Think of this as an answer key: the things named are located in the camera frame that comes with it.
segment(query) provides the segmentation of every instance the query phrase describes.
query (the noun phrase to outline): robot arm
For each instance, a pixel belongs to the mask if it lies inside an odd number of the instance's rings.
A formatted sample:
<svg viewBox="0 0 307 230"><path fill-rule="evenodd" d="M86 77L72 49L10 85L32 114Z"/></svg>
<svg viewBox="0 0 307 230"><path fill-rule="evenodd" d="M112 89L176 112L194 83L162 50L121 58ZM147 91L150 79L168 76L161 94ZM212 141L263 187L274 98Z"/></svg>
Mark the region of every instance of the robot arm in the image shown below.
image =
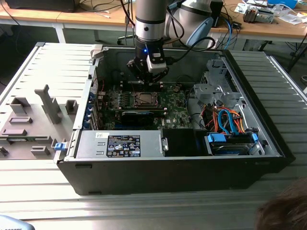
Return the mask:
<svg viewBox="0 0 307 230"><path fill-rule="evenodd" d="M196 38L208 34L212 26L210 2L211 0L181 0L170 5L172 11L177 11L177 20L185 25L187 39L184 41L188 45ZM135 58L127 66L138 80L146 84L157 82L168 73L167 65L172 63L168 61L171 58L164 56L163 45L180 39L167 32L171 21L171 18L166 21L167 7L168 0L136 0Z"/></svg>

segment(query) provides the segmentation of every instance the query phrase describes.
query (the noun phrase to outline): blue clip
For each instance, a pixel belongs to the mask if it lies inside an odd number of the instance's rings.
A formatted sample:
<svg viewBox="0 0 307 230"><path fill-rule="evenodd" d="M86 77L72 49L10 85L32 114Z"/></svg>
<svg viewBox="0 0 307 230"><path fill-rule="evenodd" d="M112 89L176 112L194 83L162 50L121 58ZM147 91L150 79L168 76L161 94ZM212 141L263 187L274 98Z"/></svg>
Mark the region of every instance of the blue clip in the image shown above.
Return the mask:
<svg viewBox="0 0 307 230"><path fill-rule="evenodd" d="M66 151L67 150L67 142L58 142L55 147L55 151Z"/></svg>
<svg viewBox="0 0 307 230"><path fill-rule="evenodd" d="M91 109L93 106L89 103L86 104L86 108Z"/></svg>
<svg viewBox="0 0 307 230"><path fill-rule="evenodd" d="M251 136L252 136L252 138L254 139L255 142L257 142L259 140L256 133L253 133Z"/></svg>
<svg viewBox="0 0 307 230"><path fill-rule="evenodd" d="M90 123L83 122L83 128L90 128Z"/></svg>
<svg viewBox="0 0 307 230"><path fill-rule="evenodd" d="M211 142L226 142L226 137L221 133L210 133L208 135L208 141Z"/></svg>
<svg viewBox="0 0 307 230"><path fill-rule="evenodd" d="M89 94L89 99L93 99L93 98L95 98L95 94L93 94L92 92L90 92L90 94Z"/></svg>

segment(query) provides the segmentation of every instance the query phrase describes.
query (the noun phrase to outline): green circuit board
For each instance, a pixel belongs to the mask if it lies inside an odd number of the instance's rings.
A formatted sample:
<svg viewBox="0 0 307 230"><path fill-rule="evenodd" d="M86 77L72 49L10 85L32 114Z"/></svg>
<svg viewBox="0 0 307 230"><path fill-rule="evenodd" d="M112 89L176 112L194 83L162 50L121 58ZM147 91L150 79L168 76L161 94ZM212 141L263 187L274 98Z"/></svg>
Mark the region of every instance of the green circuit board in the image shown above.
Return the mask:
<svg viewBox="0 0 307 230"><path fill-rule="evenodd" d="M146 108L144 100L135 100L135 95L145 95L143 99L152 96L155 98L155 108ZM125 129L121 124L121 114L125 111L149 111L154 113L152 126L136 127L137 130L158 130L161 128L192 128L188 119L189 114L185 107L185 90L176 85L165 85L161 92L122 92L113 86L106 91L102 108L104 130Z"/></svg>

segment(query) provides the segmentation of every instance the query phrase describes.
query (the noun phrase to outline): motherboard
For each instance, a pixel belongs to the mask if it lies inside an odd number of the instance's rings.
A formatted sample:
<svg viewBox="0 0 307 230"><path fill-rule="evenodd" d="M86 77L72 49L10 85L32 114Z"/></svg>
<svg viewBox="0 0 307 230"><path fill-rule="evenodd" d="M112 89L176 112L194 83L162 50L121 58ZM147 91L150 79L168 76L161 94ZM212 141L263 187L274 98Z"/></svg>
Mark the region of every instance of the motherboard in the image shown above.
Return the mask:
<svg viewBox="0 0 307 230"><path fill-rule="evenodd" d="M103 129L192 128L186 108L187 89L168 84L152 87L152 90L143 91L132 83L106 89L100 107Z"/></svg>

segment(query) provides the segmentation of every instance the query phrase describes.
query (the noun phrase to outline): electronic equipment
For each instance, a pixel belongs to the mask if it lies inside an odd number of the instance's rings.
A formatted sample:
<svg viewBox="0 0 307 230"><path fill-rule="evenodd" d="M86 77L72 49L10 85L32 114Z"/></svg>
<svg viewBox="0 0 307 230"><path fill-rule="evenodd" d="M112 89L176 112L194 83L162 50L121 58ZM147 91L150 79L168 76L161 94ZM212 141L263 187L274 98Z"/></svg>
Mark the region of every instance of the electronic equipment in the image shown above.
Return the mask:
<svg viewBox="0 0 307 230"><path fill-rule="evenodd" d="M297 0L268 0L268 4L270 5L283 4L290 7L291 9L294 9L297 4Z"/></svg>
<svg viewBox="0 0 307 230"><path fill-rule="evenodd" d="M5 0L11 9L74 12L80 0Z"/></svg>
<svg viewBox="0 0 307 230"><path fill-rule="evenodd" d="M273 20L273 13L265 8L257 9L256 7L248 6L243 15L243 21L246 23L272 23Z"/></svg>
<svg viewBox="0 0 307 230"><path fill-rule="evenodd" d="M217 23L222 11L223 1L222 0L211 0L211 17L213 18L212 27L217 27Z"/></svg>

